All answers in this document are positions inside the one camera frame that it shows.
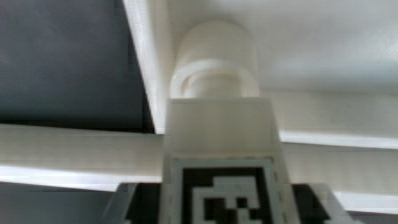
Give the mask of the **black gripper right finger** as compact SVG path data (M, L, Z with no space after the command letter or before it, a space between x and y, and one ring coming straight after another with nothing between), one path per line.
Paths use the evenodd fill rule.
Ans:
M343 209L330 187L321 183L293 185L302 224L362 224Z

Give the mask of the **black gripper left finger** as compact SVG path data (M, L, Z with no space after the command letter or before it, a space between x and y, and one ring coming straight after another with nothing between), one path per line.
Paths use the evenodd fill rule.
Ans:
M158 224L158 202L158 183L122 183L106 203L103 224Z

